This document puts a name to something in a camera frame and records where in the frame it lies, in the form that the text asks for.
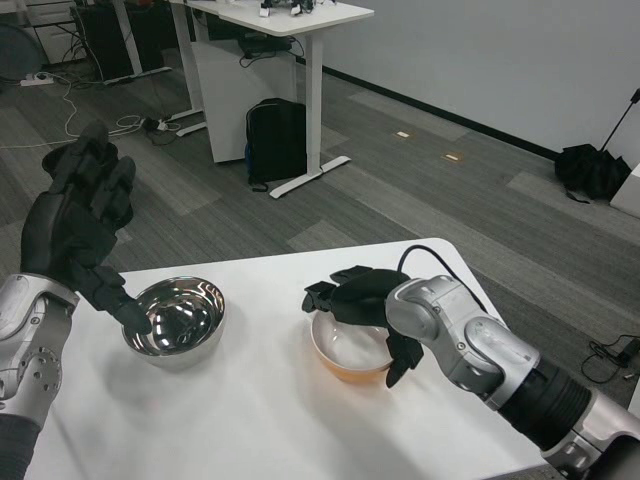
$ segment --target white cabinet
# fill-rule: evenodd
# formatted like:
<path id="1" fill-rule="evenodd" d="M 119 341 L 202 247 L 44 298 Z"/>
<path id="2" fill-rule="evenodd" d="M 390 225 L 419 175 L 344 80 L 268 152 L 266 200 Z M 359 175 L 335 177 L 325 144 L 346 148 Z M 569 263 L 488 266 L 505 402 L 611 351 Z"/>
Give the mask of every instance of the white cabinet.
<path id="1" fill-rule="evenodd" d="M 70 8 L 74 5 L 73 2 L 30 5 L 27 7 L 27 18 L 33 26 L 72 22 Z"/>
<path id="2" fill-rule="evenodd" d="M 42 50 L 50 64 L 71 60 L 73 52 L 70 50 L 77 37 L 76 25 L 71 16 L 71 9 L 75 2 L 51 0 L 26 0 L 27 18 L 34 28 Z M 84 58 L 84 50 L 78 50 L 75 58 Z"/>
<path id="3" fill-rule="evenodd" d="M 76 26 L 74 23 L 36 27 L 35 30 L 36 35 L 38 35 L 38 39 L 40 40 L 40 44 L 49 59 L 49 63 L 60 63 L 62 60 L 71 60 L 73 55 L 72 53 L 68 53 L 66 58 L 64 55 L 69 51 L 74 42 L 73 35 L 68 33 L 76 32 Z M 80 50 L 78 51 L 76 58 L 84 58 L 84 56 L 84 50 Z"/>

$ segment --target black cable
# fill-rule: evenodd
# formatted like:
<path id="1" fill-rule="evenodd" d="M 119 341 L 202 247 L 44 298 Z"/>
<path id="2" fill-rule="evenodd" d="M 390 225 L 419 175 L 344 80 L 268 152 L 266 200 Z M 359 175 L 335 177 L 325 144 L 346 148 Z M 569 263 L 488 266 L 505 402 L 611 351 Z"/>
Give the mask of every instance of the black cable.
<path id="1" fill-rule="evenodd" d="M 300 43 L 300 40 L 298 40 L 296 37 L 289 37 L 289 42 L 290 43 L 297 43 L 300 46 L 300 50 L 302 50 L 301 54 L 298 53 L 293 53 L 291 51 L 288 51 L 287 53 L 290 55 L 293 55 L 296 58 L 304 58 L 304 47 L 302 46 L 302 43 Z"/>
<path id="2" fill-rule="evenodd" d="M 171 145 L 173 142 L 175 142 L 178 139 L 178 135 L 176 135 L 175 133 L 173 133 L 173 136 L 171 137 L 171 139 L 169 141 L 163 142 L 163 143 L 158 143 L 153 138 L 153 137 L 162 137 L 165 133 L 173 133 L 173 132 L 150 132 L 150 131 L 147 131 L 146 135 L 147 135 L 147 138 L 149 140 L 151 140 L 151 144 L 154 147 L 164 147 L 166 145 Z"/>
<path id="3" fill-rule="evenodd" d="M 240 66 L 242 68 L 249 68 L 251 65 L 253 65 L 255 62 L 257 62 L 258 60 L 265 60 L 267 58 L 274 58 L 277 55 L 278 52 L 276 52 L 275 50 L 272 52 L 271 55 L 267 56 L 267 55 L 260 55 L 258 57 L 255 57 L 253 59 L 249 59 L 246 56 L 242 56 L 238 59 L 238 63 L 240 64 Z M 249 63 L 247 63 L 246 65 L 242 63 L 243 60 L 251 60 Z"/>
<path id="4" fill-rule="evenodd" d="M 78 39 L 82 38 L 82 37 L 80 37 L 80 35 L 79 35 L 77 32 L 74 32 L 74 31 L 72 31 L 72 30 L 67 30 L 67 29 L 66 29 L 66 28 L 64 28 L 62 25 L 54 25 L 54 27 L 58 27 L 60 30 L 62 30 L 63 32 L 68 33 L 68 34 L 69 34 L 69 35 L 71 35 L 72 37 L 75 37 L 75 38 L 78 38 Z"/>
<path id="5" fill-rule="evenodd" d="M 615 347 L 618 343 L 620 343 L 620 340 L 624 338 L 630 338 L 630 339 L 640 338 L 640 335 L 628 335 L 628 334 L 620 335 L 618 339 L 613 343 L 599 343 L 594 340 L 590 341 L 589 348 L 593 353 L 589 355 L 587 358 L 585 358 L 582 364 L 580 365 L 580 372 L 582 373 L 582 375 L 584 375 L 587 380 L 597 385 L 604 385 L 605 383 L 609 383 L 611 380 L 616 378 L 616 375 L 618 375 L 618 372 L 620 372 L 621 369 L 628 368 L 629 367 L 628 363 L 621 361 L 618 358 L 617 354 L 609 350 L 610 347 Z M 607 360 L 608 362 L 615 365 L 616 366 L 615 371 L 609 377 L 602 380 L 593 378 L 591 375 L 588 375 L 587 372 L 585 371 L 585 367 L 587 363 L 589 363 L 589 361 L 591 361 L 591 359 L 595 357 L 598 357 L 601 360 Z"/>
<path id="6" fill-rule="evenodd" d="M 428 252 L 431 255 L 433 255 L 440 262 L 440 264 L 447 270 L 447 272 L 449 272 L 449 275 L 451 275 L 453 278 L 459 281 L 467 290 L 469 290 L 469 293 L 471 294 L 473 299 L 476 301 L 476 303 L 480 305 L 480 308 L 482 309 L 482 311 L 487 314 L 489 313 L 487 312 L 487 309 L 485 308 L 484 304 L 480 301 L 480 299 L 477 297 L 477 295 L 473 293 L 473 290 L 471 290 L 467 286 L 467 284 L 464 283 L 458 275 L 456 275 L 456 273 L 451 269 L 451 267 L 449 267 L 447 262 L 445 262 L 440 255 L 438 255 L 433 249 L 429 247 L 425 247 L 424 245 L 412 245 L 411 247 L 407 248 L 405 252 L 402 254 L 402 257 L 400 257 L 400 261 L 398 262 L 398 273 L 402 273 L 404 262 L 407 260 L 407 257 L 409 256 L 409 254 L 414 250 L 424 250 L 425 252 Z"/>

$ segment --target metal bowl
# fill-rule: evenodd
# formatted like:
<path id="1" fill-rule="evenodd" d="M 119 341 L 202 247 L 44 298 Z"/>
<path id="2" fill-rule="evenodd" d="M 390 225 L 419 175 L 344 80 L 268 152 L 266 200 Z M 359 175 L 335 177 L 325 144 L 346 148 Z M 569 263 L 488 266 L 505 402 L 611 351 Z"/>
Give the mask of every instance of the metal bowl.
<path id="1" fill-rule="evenodd" d="M 199 363 L 215 349 L 224 328 L 224 297 L 201 278 L 163 280 L 138 295 L 151 333 L 122 329 L 127 345 L 160 368 L 178 371 Z"/>

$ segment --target black bag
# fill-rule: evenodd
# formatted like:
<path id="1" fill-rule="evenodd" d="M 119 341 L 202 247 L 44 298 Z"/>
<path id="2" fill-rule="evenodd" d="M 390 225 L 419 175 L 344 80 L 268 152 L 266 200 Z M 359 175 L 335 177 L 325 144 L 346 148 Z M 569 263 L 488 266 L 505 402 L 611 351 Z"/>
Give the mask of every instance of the black bag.
<path id="1" fill-rule="evenodd" d="M 631 169 L 622 157 L 613 158 L 593 145 L 565 148 L 555 163 L 558 179 L 567 190 L 583 190 L 591 199 L 611 200 Z"/>
<path id="2" fill-rule="evenodd" d="M 306 107 L 280 98 L 263 100 L 247 113 L 245 161 L 249 184 L 304 175 L 307 171 Z M 254 191 L 266 192 L 264 189 Z"/>

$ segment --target office floor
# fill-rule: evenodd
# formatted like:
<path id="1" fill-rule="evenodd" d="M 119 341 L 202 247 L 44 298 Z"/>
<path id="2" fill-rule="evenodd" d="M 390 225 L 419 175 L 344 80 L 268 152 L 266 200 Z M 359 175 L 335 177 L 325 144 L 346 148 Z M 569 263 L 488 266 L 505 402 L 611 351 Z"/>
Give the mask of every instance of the office floor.
<path id="1" fill-rule="evenodd" d="M 300 69 L 301 92 L 303 77 Z M 0 91 L 0 144 L 63 139 L 64 91 Z M 92 118 L 113 126 L 126 114 L 188 107 L 179 69 L 71 98 L 80 110 L 75 132 Z M 163 147 L 142 133 L 118 138 L 138 175 L 135 218 L 111 264 L 127 271 L 442 237 L 513 330 L 576 377 L 589 340 L 639 333 L 640 221 L 568 200 L 548 160 L 329 76 L 323 107 L 324 159 L 353 162 L 279 201 L 247 188 L 242 162 L 214 165 L 204 131 Z M 49 184 L 40 168 L 48 150 L 0 150 L 0 279 L 18 269 L 22 222 Z M 447 152 L 464 159 L 450 162 Z M 590 371 L 612 372 L 598 362 Z M 602 389 L 626 406 L 637 378 L 621 377 Z M 540 469 L 504 478 L 559 476 Z"/>

